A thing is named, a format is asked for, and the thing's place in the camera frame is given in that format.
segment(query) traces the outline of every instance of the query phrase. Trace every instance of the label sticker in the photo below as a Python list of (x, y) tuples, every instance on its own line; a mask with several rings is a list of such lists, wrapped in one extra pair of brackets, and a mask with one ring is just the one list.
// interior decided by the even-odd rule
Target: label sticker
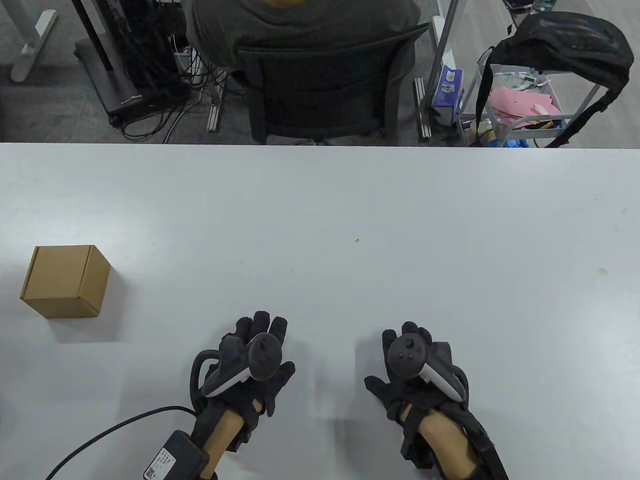
[(175, 457), (163, 448), (142, 476), (145, 480), (163, 480), (174, 464)]

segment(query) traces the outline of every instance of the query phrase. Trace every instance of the black glove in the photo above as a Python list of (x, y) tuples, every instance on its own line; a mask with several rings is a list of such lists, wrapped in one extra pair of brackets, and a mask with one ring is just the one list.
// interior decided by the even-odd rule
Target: black glove
[[(431, 334), (424, 328), (413, 322), (406, 322), (402, 326), (402, 333), (416, 333), (420, 335), (429, 348), (430, 355), (438, 355), (443, 363), (451, 365), (454, 374), (460, 379), (465, 390), (467, 399), (464, 403), (453, 402), (432, 382), (426, 383), (422, 378), (416, 377), (410, 380), (402, 380), (389, 367), (388, 352), (389, 347), (397, 338), (394, 330), (385, 330), (382, 333), (382, 352), (385, 356), (385, 367), (389, 383), (375, 376), (368, 376), (364, 379), (367, 390), (374, 394), (385, 407), (387, 418), (403, 426), (404, 442), (401, 453), (406, 460), (411, 460), (417, 468), (431, 468), (434, 464), (435, 456), (433, 450), (426, 440), (418, 432), (418, 427), (422, 419), (429, 414), (433, 408), (440, 410), (445, 404), (453, 404), (455, 407), (466, 410), (468, 403), (468, 383), (464, 372), (455, 367), (451, 361), (451, 349), (446, 342), (433, 342)], [(412, 408), (404, 422), (400, 421), (400, 415), (411, 404)]]
[[(253, 320), (249, 317), (240, 318), (236, 322), (236, 331), (225, 335), (233, 335), (239, 338), (243, 345), (247, 345), (258, 333), (269, 330), (278, 339), (280, 345), (284, 342), (287, 333), (287, 321), (281, 317), (275, 317), (269, 328), (269, 314), (267, 312), (256, 312)], [(217, 364), (212, 365), (207, 372), (207, 377), (218, 368)], [(202, 448), (207, 439), (213, 433), (221, 416), (228, 409), (233, 410), (244, 419), (244, 426), (236, 439), (231, 442), (229, 451), (237, 451), (240, 444), (245, 444), (251, 438), (251, 432), (258, 425), (259, 415), (266, 412), (270, 417), (275, 409), (275, 397), (282, 390), (289, 378), (295, 373), (296, 366), (293, 362), (283, 363), (278, 371), (266, 381), (256, 381), (253, 378), (245, 382), (236, 383), (233, 387), (222, 392), (215, 397), (192, 398), (193, 408), (198, 417), (191, 434), (191, 441)], [(262, 411), (256, 411), (253, 401), (258, 400), (262, 405)]]

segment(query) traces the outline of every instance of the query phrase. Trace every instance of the backpack strap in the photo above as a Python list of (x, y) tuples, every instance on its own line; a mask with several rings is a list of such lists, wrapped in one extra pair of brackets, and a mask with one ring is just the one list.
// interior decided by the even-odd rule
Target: backpack strap
[(484, 64), (484, 72), (482, 74), (482, 81), (480, 87), (478, 87), (478, 96), (476, 100), (476, 141), (473, 142), (472, 147), (482, 147), (480, 142), (480, 119), (482, 118), (482, 112), (489, 100), (489, 94), (491, 94), (491, 87), (493, 86), (493, 70), (491, 69), (491, 62), (493, 55), (495, 54), (495, 48), (492, 47), (492, 52), (487, 57)]
[(558, 135), (553, 142), (549, 143), (546, 148), (558, 148), (564, 145), (565, 143), (569, 143), (569, 139), (577, 134), (582, 127), (586, 125), (586, 123), (591, 119), (596, 112), (603, 112), (611, 105), (611, 103), (618, 98), (620, 92), (614, 92), (613, 90), (608, 90), (600, 100), (595, 102), (593, 105), (585, 109), (574, 121), (572, 121), (564, 131)]

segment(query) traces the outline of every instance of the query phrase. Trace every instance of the white table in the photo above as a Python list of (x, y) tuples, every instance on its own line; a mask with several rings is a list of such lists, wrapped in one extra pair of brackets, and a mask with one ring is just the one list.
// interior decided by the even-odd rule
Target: white table
[[(512, 480), (638, 478), (640, 154), (0, 145), (0, 478), (42, 479), (263, 308), (298, 372), (221, 479), (419, 479), (365, 391), (380, 333), (448, 340)], [(19, 300), (36, 244), (96, 244), (97, 319)], [(65, 467), (139, 479), (184, 413)]]

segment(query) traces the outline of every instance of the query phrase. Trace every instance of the vr controller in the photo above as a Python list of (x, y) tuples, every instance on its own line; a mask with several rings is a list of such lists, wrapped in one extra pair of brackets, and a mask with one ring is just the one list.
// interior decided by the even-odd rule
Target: vr controller
[(280, 367), (282, 346), (276, 337), (266, 332), (258, 333), (246, 346), (239, 338), (227, 335), (220, 350), (201, 351), (193, 360), (189, 384), (192, 395), (198, 390), (200, 370), (206, 360), (217, 360), (218, 368), (204, 381), (200, 393), (204, 397), (215, 397), (249, 378), (270, 379)]
[(447, 397), (464, 402), (467, 392), (451, 368), (451, 347), (447, 342), (427, 342), (416, 333), (405, 333), (389, 347), (389, 367), (402, 380), (415, 377), (430, 381)]

